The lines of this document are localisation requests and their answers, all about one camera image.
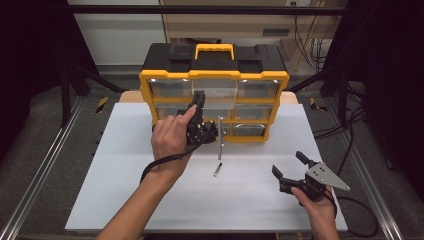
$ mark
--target hand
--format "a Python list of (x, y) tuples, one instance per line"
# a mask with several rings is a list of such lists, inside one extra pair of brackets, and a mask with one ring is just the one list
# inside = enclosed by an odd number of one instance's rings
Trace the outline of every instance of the hand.
[[(187, 151), (187, 124), (193, 118), (196, 107), (193, 105), (184, 115), (168, 116), (166, 119), (157, 121), (151, 138), (155, 160)], [(181, 160), (160, 164), (151, 169), (147, 175), (155, 175), (161, 181), (165, 181), (168, 187), (172, 187), (183, 174), (190, 157), (191, 154), (184, 156)]]
[[(327, 196), (331, 196), (331, 188), (327, 187)], [(334, 216), (333, 204), (327, 198), (313, 202), (306, 194), (295, 187), (291, 188), (293, 195), (305, 207), (311, 222), (312, 233), (316, 239), (339, 239)]]

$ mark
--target person's left hand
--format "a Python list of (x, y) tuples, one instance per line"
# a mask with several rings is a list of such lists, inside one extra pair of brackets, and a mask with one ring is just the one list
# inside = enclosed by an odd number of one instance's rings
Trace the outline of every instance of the person's left hand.
[[(193, 118), (196, 107), (196, 105), (192, 106), (184, 115), (168, 116), (156, 122), (151, 138), (155, 160), (187, 151), (187, 124)], [(154, 174), (158, 180), (164, 180), (165, 183), (170, 184), (169, 187), (172, 187), (183, 174), (190, 157), (191, 154), (188, 154), (182, 159), (160, 164), (152, 168), (147, 175)]]

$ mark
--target storage organizer box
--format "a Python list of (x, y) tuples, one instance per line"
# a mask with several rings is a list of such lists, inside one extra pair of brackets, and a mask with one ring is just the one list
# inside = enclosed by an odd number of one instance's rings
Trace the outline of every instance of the storage organizer box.
[(139, 77), (152, 124), (186, 109), (201, 90), (204, 121), (222, 117), (224, 141), (239, 143), (268, 139), (289, 81), (278, 46), (270, 44), (154, 43)]

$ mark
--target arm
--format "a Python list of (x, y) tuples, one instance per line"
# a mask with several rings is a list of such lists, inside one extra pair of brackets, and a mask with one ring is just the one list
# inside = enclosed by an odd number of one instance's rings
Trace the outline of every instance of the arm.
[(317, 240), (339, 239), (334, 218), (334, 208), (331, 202), (327, 198), (323, 198), (319, 202), (313, 202), (302, 190), (293, 187), (291, 191), (305, 207), (314, 237)]
[[(186, 151), (187, 123), (195, 112), (196, 105), (184, 116), (168, 116), (156, 123), (151, 139), (155, 160)], [(183, 174), (190, 157), (154, 167), (97, 239), (138, 239), (162, 198)]]

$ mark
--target person's right hand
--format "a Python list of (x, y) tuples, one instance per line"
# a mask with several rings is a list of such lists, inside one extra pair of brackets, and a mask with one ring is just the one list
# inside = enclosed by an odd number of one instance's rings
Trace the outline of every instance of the person's right hand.
[[(334, 216), (335, 209), (330, 200), (324, 197), (319, 202), (313, 202), (302, 190), (292, 187), (291, 191), (305, 207), (315, 239), (339, 239)], [(332, 198), (332, 196), (330, 196), (331, 188), (329, 188), (329, 193), (326, 192), (325, 194)]]

